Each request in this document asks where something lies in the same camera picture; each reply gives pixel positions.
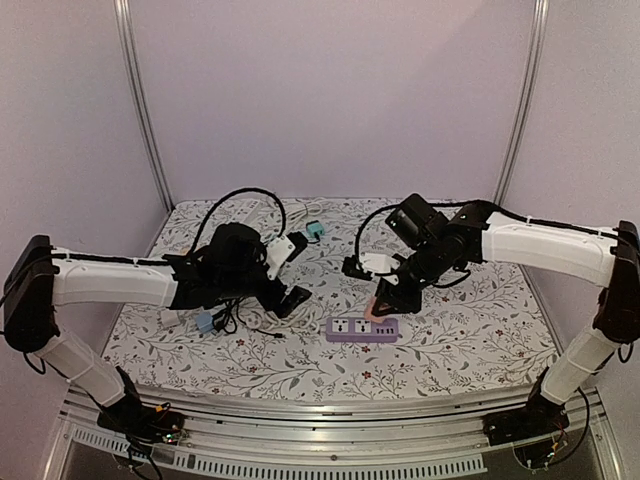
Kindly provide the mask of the pink charger plug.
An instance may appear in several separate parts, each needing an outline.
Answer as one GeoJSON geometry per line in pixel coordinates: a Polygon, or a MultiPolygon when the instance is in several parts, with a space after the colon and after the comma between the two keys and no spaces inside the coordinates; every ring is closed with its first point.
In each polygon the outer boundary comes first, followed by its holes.
{"type": "Polygon", "coordinates": [[[372,297],[367,304],[364,318],[373,323],[382,323],[387,316],[387,305],[377,297],[372,297]]]}

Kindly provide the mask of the purple power strip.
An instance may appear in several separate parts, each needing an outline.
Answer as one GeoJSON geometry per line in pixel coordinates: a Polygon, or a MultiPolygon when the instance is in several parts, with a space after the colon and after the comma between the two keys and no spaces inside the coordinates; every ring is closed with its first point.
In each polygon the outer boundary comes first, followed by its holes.
{"type": "Polygon", "coordinates": [[[381,323],[353,317],[332,317],[325,322],[326,340],[332,343],[394,343],[400,337],[398,321],[381,323]]]}

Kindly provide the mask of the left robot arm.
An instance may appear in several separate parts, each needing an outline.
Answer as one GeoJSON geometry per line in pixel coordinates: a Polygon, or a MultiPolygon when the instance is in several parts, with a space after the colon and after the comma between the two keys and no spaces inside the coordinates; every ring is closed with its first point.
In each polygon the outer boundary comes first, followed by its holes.
{"type": "Polygon", "coordinates": [[[263,243],[253,228],[228,223],[211,241],[187,254],[160,258],[101,256],[55,248],[46,235],[28,243],[4,284],[2,334],[7,344],[33,354],[84,389],[128,434],[148,426],[136,390],[112,365],[55,320],[59,306],[84,303],[141,304],[171,311],[210,310],[254,298],[279,319],[305,302],[308,290],[287,287],[282,266],[306,249],[293,232],[263,243]]]}

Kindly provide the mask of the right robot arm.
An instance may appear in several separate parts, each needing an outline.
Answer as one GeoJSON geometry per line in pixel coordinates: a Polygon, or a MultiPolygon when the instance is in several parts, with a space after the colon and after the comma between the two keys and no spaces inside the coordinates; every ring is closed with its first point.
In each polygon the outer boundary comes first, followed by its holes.
{"type": "Polygon", "coordinates": [[[375,317],[417,313],[424,288],[470,263],[512,263],[566,274],[600,287],[598,310],[541,376],[517,427],[537,436],[564,404],[623,344],[639,338],[639,239],[627,221],[612,229],[583,227],[508,212],[484,200],[459,204],[453,217],[418,194],[393,207],[387,226],[411,249],[402,258],[357,253],[381,281],[375,317]]]}

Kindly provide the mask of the light blue charger plug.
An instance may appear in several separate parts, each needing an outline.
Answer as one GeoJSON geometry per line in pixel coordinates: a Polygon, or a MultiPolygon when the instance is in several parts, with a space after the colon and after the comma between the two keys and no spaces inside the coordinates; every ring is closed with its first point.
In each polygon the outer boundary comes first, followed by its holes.
{"type": "Polygon", "coordinates": [[[210,312],[201,312],[195,317],[196,326],[201,334],[210,333],[214,329],[213,315],[210,312]]]}

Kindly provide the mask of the white charger plug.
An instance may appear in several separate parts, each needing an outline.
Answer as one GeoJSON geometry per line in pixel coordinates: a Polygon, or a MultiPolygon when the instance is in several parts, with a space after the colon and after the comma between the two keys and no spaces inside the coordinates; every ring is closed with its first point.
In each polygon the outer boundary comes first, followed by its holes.
{"type": "Polygon", "coordinates": [[[172,328],[180,324],[180,317],[177,311],[163,310],[160,312],[160,322],[165,328],[172,328]]]}

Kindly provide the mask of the white power strip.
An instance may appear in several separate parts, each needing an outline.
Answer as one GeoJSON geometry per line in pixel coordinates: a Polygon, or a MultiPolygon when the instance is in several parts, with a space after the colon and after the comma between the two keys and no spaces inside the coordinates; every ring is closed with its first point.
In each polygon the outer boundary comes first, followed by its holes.
{"type": "Polygon", "coordinates": [[[229,220],[249,225],[259,216],[262,206],[262,201],[257,198],[240,200],[230,214],[229,220]]]}

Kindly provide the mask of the floral table cloth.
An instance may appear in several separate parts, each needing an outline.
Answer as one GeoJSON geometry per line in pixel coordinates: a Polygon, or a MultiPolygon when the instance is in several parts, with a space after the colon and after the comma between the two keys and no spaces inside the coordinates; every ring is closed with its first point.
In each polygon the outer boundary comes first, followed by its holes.
{"type": "MultiPolygon", "coordinates": [[[[240,200],[215,207],[180,203],[160,233],[153,254],[183,253],[206,242],[229,222],[240,200]]],[[[343,260],[355,249],[404,253],[385,226],[381,198],[286,199],[263,206],[249,224],[263,236],[281,226],[301,231],[313,220],[325,234],[280,273],[287,286],[311,297],[284,321],[264,313],[253,299],[234,309],[236,327],[201,334],[195,312],[165,328],[154,307],[125,306],[103,356],[139,384],[201,394],[323,402],[408,399],[528,385],[557,358],[542,313],[514,265],[471,267],[464,278],[447,273],[424,293],[416,315],[400,317],[394,343],[332,343],[325,322],[356,317],[375,284],[345,276],[343,260]]]]}

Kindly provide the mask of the aluminium front rail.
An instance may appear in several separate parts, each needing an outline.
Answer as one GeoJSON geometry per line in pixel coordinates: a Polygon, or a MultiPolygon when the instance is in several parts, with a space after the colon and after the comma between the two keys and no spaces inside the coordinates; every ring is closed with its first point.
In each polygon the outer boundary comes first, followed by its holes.
{"type": "Polygon", "coordinates": [[[142,387],[184,414],[186,435],[157,445],[140,471],[212,479],[626,479],[596,389],[567,405],[570,425],[548,467],[523,466],[541,438],[493,445],[482,420],[524,404],[527,387],[400,400],[244,399],[142,387]]]}

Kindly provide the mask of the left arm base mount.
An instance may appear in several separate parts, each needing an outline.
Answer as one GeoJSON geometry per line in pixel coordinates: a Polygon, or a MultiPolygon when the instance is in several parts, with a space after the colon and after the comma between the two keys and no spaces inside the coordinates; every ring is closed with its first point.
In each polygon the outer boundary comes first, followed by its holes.
{"type": "Polygon", "coordinates": [[[185,416],[170,402],[149,406],[129,393],[112,406],[100,406],[97,419],[101,428],[148,444],[177,442],[185,433],[184,424],[185,416]]]}

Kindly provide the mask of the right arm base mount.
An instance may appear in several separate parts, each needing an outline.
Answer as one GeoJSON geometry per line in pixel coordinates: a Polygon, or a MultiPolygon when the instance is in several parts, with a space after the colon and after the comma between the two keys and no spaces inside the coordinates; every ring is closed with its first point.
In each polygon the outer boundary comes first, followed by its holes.
{"type": "Polygon", "coordinates": [[[522,407],[482,417],[482,431],[491,446],[560,432],[569,426],[565,405],[555,404],[540,395],[532,396],[522,407]]]}

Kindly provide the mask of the right aluminium frame post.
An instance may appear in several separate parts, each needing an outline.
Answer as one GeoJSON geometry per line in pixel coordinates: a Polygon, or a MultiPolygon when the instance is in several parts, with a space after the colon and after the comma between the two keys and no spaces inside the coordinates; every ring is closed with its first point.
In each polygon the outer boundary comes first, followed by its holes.
{"type": "Polygon", "coordinates": [[[536,0],[534,2],[524,76],[516,105],[513,125],[498,177],[498,183],[493,195],[493,202],[500,206],[505,205],[509,187],[514,178],[518,156],[534,98],[546,37],[549,4],[550,2],[548,0],[536,0]]]}

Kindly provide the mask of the aluminium frame post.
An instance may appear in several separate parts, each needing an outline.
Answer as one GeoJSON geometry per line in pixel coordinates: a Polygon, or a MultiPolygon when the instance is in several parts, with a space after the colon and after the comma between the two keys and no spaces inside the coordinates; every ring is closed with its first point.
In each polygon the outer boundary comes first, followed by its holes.
{"type": "Polygon", "coordinates": [[[546,37],[549,4],[550,2],[548,0],[536,0],[534,2],[524,76],[516,105],[513,125],[498,177],[498,183],[493,195],[493,202],[500,206],[505,205],[509,187],[514,178],[518,156],[534,98],[546,37]]]}
{"type": "Polygon", "coordinates": [[[125,72],[129,82],[131,98],[139,125],[143,147],[147,155],[152,178],[161,204],[163,205],[163,208],[170,213],[175,208],[175,202],[171,194],[167,175],[162,163],[148,107],[136,47],[130,2],[127,0],[115,0],[113,4],[125,72]]]}

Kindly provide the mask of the left aluminium frame post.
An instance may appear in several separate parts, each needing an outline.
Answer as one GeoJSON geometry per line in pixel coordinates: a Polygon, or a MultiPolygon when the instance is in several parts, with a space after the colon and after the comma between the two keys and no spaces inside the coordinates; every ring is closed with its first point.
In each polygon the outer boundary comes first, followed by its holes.
{"type": "Polygon", "coordinates": [[[131,98],[139,125],[143,147],[147,155],[152,178],[161,204],[163,205],[163,208],[170,213],[175,208],[175,202],[171,194],[167,175],[162,163],[148,107],[136,47],[130,2],[127,0],[115,0],[113,4],[125,72],[129,82],[131,98]]]}

